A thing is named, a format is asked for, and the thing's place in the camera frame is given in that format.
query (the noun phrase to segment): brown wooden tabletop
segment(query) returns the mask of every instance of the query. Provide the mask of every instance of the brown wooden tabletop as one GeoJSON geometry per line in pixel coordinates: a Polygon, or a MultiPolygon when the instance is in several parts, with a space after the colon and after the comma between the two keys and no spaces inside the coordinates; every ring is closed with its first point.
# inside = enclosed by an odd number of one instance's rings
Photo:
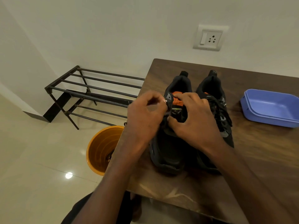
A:
{"type": "MultiPolygon", "coordinates": [[[[217,70],[233,121],[235,149],[257,177],[299,221],[299,128],[285,128],[247,120],[240,99],[247,89],[290,93],[299,97],[299,78],[200,64],[154,59],[139,94],[166,87],[181,71],[189,73],[192,90],[217,70]]],[[[118,147],[126,137],[126,128],[118,147]]],[[[173,204],[229,223],[248,223],[222,176],[185,170],[172,177],[159,173],[146,150],[129,182],[136,194],[173,204]]]]}

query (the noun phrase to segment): yellow plastic tub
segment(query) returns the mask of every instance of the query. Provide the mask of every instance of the yellow plastic tub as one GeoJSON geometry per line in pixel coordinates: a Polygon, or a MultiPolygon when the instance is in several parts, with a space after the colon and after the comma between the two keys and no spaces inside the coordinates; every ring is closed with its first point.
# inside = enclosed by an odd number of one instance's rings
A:
{"type": "Polygon", "coordinates": [[[93,172],[104,175],[123,129],[123,126],[106,127],[90,140],[86,151],[86,160],[93,172]]]}

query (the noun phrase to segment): plastic container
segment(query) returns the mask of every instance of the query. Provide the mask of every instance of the plastic container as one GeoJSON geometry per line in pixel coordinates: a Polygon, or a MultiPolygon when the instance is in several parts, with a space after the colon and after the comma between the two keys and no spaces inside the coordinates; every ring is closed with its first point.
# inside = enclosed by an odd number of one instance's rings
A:
{"type": "Polygon", "coordinates": [[[104,175],[123,129],[123,126],[106,127],[90,140],[86,160],[93,172],[104,175]]]}
{"type": "Polygon", "coordinates": [[[241,105],[245,117],[251,121],[299,127],[299,98],[294,95],[249,89],[241,105]]]}

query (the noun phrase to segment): black pants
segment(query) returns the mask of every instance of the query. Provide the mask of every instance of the black pants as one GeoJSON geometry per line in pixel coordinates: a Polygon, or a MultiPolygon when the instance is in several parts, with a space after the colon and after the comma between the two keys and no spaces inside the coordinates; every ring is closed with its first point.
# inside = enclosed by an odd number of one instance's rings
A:
{"type": "MultiPolygon", "coordinates": [[[[72,210],[63,219],[61,224],[71,224],[91,195],[92,193],[88,194],[77,203],[75,203],[72,210]]],[[[132,214],[133,206],[130,198],[130,193],[126,191],[123,196],[123,201],[121,202],[121,207],[118,212],[116,224],[130,224],[130,222],[132,221],[132,214]]]]}

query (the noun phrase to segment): blue plastic container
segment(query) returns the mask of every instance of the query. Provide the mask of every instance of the blue plastic container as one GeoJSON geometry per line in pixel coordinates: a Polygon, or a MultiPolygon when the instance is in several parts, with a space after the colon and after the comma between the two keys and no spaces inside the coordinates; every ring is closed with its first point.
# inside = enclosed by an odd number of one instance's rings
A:
{"type": "Polygon", "coordinates": [[[299,98],[294,95],[249,89],[241,105],[244,116],[251,121],[299,127],[299,98]]]}

